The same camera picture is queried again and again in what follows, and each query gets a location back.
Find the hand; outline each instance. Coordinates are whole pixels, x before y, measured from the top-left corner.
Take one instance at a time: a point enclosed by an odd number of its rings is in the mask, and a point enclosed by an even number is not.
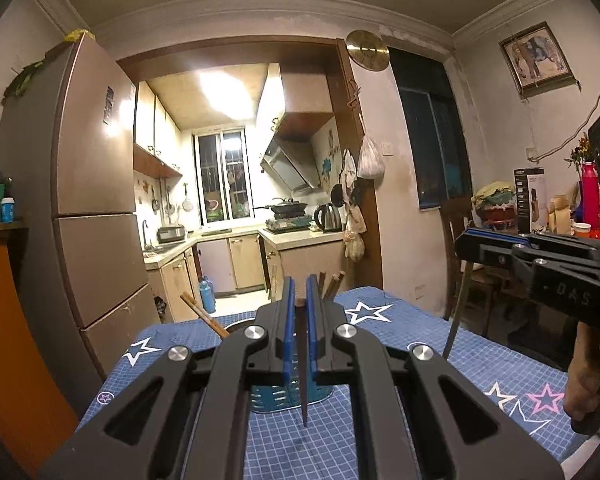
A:
[[[569,366],[564,411],[581,421],[600,405],[600,331],[578,323],[578,335]]]

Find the electric kettle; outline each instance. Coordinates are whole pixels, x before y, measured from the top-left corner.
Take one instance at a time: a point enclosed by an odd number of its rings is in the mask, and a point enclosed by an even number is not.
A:
[[[323,233],[336,233],[342,231],[340,213],[333,204],[323,204],[318,206],[314,212],[314,220]]]

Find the silver screw knob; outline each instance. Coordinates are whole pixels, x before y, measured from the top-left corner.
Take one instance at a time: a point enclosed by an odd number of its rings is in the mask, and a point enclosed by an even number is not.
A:
[[[358,329],[356,327],[354,327],[353,325],[350,325],[349,323],[341,324],[336,329],[336,334],[338,334],[340,337],[344,337],[346,339],[349,339],[349,338],[355,336],[357,333],[358,333]]]
[[[418,345],[413,350],[413,355],[420,361],[428,361],[433,357],[433,350],[427,345]]]
[[[261,339],[264,337],[264,329],[260,325],[249,325],[244,329],[244,335],[249,339]]]
[[[186,346],[173,346],[169,348],[167,355],[172,361],[184,361],[189,355],[189,349]]]

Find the flowers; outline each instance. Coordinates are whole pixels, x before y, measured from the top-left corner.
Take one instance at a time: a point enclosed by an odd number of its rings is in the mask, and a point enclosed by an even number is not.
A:
[[[571,150],[569,158],[565,158],[564,160],[569,163],[569,167],[571,167],[572,164],[575,164],[578,174],[580,174],[580,167],[585,162],[593,162],[593,149],[587,134],[584,134],[578,142],[578,145]]]

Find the countertop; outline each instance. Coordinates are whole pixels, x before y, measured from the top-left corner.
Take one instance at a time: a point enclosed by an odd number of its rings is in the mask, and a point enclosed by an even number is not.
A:
[[[329,242],[339,242],[344,236],[344,232],[342,231],[337,233],[323,233],[321,231],[313,232],[305,230],[275,235],[265,228],[260,228],[258,229],[258,232],[260,233],[260,236],[273,245],[277,251],[285,251],[317,244],[327,244]]]
[[[162,254],[156,254],[155,256],[146,256],[144,258],[144,267],[146,270],[160,269],[163,265],[169,263],[176,256],[182,254],[191,246],[197,243],[221,240],[222,238],[234,238],[237,236],[260,234],[260,236],[270,243],[277,251],[285,251],[289,249],[296,249],[298,247],[326,244],[329,242],[339,242],[342,240],[344,235],[343,232],[323,233],[320,231],[312,232],[309,230],[294,231],[291,233],[275,235],[267,231],[262,224],[234,227],[231,232],[214,233],[203,236],[204,233],[209,231],[210,229],[198,229],[189,232],[186,240],[183,240],[181,244],[174,245],[169,251]]]
[[[213,231],[213,229],[197,229],[187,234],[186,240],[183,240],[181,244],[174,245],[169,251],[156,254],[155,256],[146,256],[144,258],[144,267],[146,270],[160,269],[164,264],[169,263],[179,254],[189,249],[191,246],[200,242],[210,242],[212,240],[221,240],[222,238],[233,238],[236,236],[254,235],[259,232],[262,224],[234,227],[231,232],[226,233],[214,233],[210,235],[203,234]]]

